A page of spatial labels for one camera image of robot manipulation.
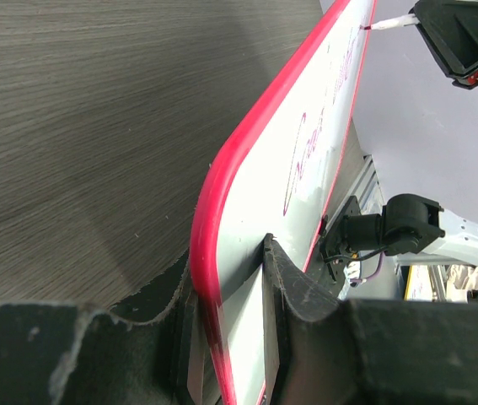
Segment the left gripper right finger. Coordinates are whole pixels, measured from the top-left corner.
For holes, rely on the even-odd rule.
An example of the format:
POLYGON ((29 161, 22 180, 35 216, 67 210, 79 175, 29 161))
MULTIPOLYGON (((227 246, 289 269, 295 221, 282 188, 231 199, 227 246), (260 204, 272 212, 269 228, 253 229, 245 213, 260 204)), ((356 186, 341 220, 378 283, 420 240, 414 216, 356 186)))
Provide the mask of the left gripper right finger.
POLYGON ((338 300, 263 240, 270 404, 478 404, 478 304, 338 300))

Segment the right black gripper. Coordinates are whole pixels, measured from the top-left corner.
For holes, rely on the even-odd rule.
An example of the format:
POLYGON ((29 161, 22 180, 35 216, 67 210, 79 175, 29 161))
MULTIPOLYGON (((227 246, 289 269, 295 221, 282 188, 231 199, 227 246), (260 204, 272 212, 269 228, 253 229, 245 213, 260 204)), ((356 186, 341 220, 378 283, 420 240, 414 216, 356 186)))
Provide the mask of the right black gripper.
POLYGON ((477 87, 478 1, 418 1, 411 13, 443 74, 457 87, 477 87))

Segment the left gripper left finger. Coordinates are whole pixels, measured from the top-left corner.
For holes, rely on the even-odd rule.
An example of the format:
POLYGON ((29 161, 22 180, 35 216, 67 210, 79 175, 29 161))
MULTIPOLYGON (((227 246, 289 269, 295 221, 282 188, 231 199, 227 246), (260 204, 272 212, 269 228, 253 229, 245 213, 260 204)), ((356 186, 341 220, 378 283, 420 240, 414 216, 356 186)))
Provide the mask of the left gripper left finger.
POLYGON ((0 404, 196 404, 187 260, 111 310, 0 301, 0 404))

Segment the pink capped whiteboard marker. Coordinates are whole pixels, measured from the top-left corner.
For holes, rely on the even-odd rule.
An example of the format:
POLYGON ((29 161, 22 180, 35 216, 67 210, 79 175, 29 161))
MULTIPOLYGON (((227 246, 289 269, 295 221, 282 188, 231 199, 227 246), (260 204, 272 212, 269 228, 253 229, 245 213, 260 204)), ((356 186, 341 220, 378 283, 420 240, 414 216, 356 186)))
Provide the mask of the pink capped whiteboard marker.
POLYGON ((420 21, 413 13, 405 14, 399 17, 381 20, 377 23, 361 26, 362 30, 389 30, 394 28, 403 28, 409 25, 417 25, 420 21))

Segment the pink framed whiteboard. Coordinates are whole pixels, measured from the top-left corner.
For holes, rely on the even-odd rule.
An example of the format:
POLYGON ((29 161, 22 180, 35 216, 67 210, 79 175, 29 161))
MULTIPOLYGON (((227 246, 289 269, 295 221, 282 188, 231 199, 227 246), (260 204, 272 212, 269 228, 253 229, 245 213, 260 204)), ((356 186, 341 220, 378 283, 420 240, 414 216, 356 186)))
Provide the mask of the pink framed whiteboard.
POLYGON ((335 1, 218 151, 194 214, 190 269, 221 396, 266 392, 262 242, 309 264, 341 168, 373 1, 335 1))

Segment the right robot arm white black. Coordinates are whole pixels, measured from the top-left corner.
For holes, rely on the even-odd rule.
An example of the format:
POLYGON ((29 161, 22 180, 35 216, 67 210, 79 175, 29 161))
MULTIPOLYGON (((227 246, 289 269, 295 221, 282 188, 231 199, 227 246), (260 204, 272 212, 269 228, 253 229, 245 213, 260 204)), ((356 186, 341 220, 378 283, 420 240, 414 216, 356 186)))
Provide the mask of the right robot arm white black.
MULTIPOLYGON (((433 59, 454 86, 478 89, 478 1, 418 1, 404 16, 355 23, 352 33, 416 26, 433 59)), ((478 266, 478 224, 415 194, 392 197, 380 214, 342 215, 321 249, 326 264, 366 251, 387 257, 446 257, 478 266)))

